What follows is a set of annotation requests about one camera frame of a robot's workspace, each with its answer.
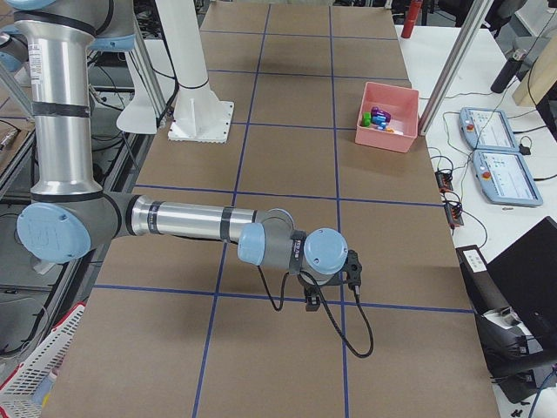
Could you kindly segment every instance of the brown table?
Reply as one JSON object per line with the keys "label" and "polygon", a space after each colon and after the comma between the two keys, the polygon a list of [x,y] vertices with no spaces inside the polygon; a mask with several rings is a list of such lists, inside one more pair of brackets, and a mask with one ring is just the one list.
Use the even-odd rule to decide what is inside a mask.
{"label": "brown table", "polygon": [[[338,228],[375,352],[347,353],[296,280],[275,313],[234,246],[118,239],[43,416],[498,417],[425,141],[353,142],[365,81],[410,86],[389,12],[216,2],[202,38],[212,89],[236,105],[228,142],[160,132],[136,192]],[[352,296],[326,297],[364,349]]]}

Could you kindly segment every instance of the table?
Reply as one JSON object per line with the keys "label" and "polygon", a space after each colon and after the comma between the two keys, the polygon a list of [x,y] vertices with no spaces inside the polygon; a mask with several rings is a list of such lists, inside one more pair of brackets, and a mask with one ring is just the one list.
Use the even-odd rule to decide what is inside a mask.
{"label": "table", "polygon": [[[400,34],[402,28],[397,26],[396,30]],[[400,48],[404,55],[409,78],[413,87],[419,90],[422,98],[429,98],[458,33],[458,30],[454,28],[415,27],[410,39],[400,39]],[[499,46],[495,43],[489,31],[480,30],[447,96],[451,97],[468,92],[479,92],[482,95],[472,94],[444,100],[439,115],[426,135],[428,145],[437,148],[430,148],[432,156],[439,155],[438,150],[440,150],[443,155],[448,156],[455,163],[455,166],[460,166],[466,162],[465,155],[455,151],[447,144],[447,133],[443,123],[443,113],[446,111],[459,111],[465,106],[492,109],[499,107],[509,117],[514,117],[533,109],[520,108],[514,104],[512,95],[519,84],[518,82],[511,84],[506,93],[484,95],[491,92],[489,90],[491,83],[497,77],[505,61]],[[426,99],[420,100],[420,111],[423,111],[426,102]],[[447,114],[446,120],[451,144],[464,152],[469,152],[460,134],[460,128],[457,124],[458,116]],[[537,111],[522,117],[511,118],[510,123],[516,131],[544,125]],[[526,157],[530,172],[535,178],[555,174],[557,171],[557,144],[553,136],[547,129],[534,131],[527,135],[533,141],[532,155]],[[437,160],[435,159],[433,167],[436,168],[436,166]],[[543,206],[536,208],[497,206],[487,202],[472,170],[468,169],[466,175],[463,171],[459,170],[454,173],[453,184],[456,185],[456,192],[459,195],[462,195],[464,189],[464,209],[478,217],[487,227],[488,240],[481,249],[487,261],[491,261],[512,245],[515,240],[542,218],[549,215],[557,219],[557,179],[537,183],[544,199]],[[454,246],[472,244],[479,246],[484,239],[482,228],[466,214],[463,216],[465,226],[455,230]],[[498,388],[495,391],[498,394],[501,416],[509,416],[516,409],[516,406],[509,404]],[[536,407],[536,416],[552,417],[556,408],[557,389],[548,389],[544,392],[540,403]]]}
{"label": "table", "polygon": [[[123,238],[43,416],[498,416],[424,139],[407,154],[353,142],[365,81],[410,85],[390,13],[216,2],[202,29],[211,87],[235,102],[228,142],[161,131],[136,192],[339,229],[375,353],[349,355],[295,281],[274,313],[232,246]],[[348,295],[325,295],[361,350]]]}

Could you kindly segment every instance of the white plastic basket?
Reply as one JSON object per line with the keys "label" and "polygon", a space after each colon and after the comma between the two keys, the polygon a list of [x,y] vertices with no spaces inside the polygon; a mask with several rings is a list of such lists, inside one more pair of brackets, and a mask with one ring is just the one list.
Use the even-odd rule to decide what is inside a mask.
{"label": "white plastic basket", "polygon": [[50,334],[19,364],[8,379],[0,385],[0,417],[37,418],[41,407],[31,401],[38,385],[55,367],[60,367],[70,347],[85,304],[76,304]]}

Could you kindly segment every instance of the device screen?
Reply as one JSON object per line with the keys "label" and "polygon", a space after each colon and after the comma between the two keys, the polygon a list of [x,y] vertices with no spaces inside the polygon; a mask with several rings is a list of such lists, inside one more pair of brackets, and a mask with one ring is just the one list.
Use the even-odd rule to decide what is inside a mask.
{"label": "device screen", "polygon": [[513,141],[509,138],[502,113],[470,110],[470,117],[476,135],[480,138],[480,144],[513,148]]}
{"label": "device screen", "polygon": [[519,158],[513,154],[484,153],[497,194],[512,199],[534,199]]}

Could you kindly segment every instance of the green object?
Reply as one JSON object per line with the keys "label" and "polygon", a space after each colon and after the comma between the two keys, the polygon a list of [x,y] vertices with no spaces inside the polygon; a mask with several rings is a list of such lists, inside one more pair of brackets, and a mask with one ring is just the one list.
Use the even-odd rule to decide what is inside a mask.
{"label": "green object", "polygon": [[361,125],[367,127],[372,124],[372,114],[369,111],[365,111],[362,115]]}

